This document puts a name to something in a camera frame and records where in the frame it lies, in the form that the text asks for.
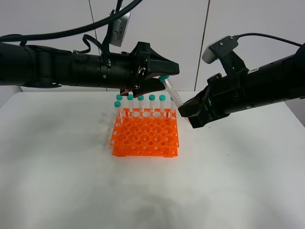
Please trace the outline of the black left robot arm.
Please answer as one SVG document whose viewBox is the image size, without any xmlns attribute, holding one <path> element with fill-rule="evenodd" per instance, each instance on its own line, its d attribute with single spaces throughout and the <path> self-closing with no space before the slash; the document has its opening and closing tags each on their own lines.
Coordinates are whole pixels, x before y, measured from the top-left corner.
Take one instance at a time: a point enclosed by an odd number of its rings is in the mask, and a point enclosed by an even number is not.
<svg viewBox="0 0 305 229">
<path fill-rule="evenodd" d="M 178 75 L 179 65 L 138 42 L 132 52 L 112 53 L 109 44 L 83 36 L 84 51 L 2 43 L 0 83 L 31 88 L 65 86 L 112 88 L 135 97 L 164 90 L 162 75 Z"/>
</svg>

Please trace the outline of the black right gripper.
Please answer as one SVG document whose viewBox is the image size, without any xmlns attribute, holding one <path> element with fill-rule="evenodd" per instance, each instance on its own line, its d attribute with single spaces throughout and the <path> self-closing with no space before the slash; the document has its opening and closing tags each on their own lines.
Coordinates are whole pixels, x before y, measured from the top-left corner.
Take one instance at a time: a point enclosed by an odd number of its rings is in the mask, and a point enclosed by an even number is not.
<svg viewBox="0 0 305 229">
<path fill-rule="evenodd" d="M 220 73 L 208 78 L 208 85 L 195 97 L 178 108 L 182 117 L 190 117 L 193 128 L 227 117 L 233 106 L 241 99 L 240 76 L 225 76 Z"/>
</svg>

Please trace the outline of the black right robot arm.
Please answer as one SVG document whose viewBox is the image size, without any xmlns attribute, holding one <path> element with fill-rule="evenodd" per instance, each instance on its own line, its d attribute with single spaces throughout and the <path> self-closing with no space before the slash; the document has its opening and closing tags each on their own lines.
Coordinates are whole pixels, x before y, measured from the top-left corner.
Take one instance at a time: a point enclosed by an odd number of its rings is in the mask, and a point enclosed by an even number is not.
<svg viewBox="0 0 305 229">
<path fill-rule="evenodd" d="M 178 111 L 193 128 L 232 113 L 305 97 L 305 46 L 295 54 L 250 71 L 234 52 L 216 52 L 226 76 L 208 78 L 208 85 Z"/>
</svg>

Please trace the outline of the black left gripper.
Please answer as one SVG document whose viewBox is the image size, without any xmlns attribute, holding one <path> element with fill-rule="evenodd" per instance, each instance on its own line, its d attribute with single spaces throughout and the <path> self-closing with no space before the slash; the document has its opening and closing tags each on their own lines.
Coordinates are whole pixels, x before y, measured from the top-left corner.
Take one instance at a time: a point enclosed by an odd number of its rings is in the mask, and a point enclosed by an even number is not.
<svg viewBox="0 0 305 229">
<path fill-rule="evenodd" d="M 165 90 L 157 76 L 178 75 L 179 64 L 156 53 L 146 42 L 138 42 L 128 52 L 113 53 L 104 43 L 104 87 L 119 89 L 121 95 L 133 96 Z"/>
</svg>

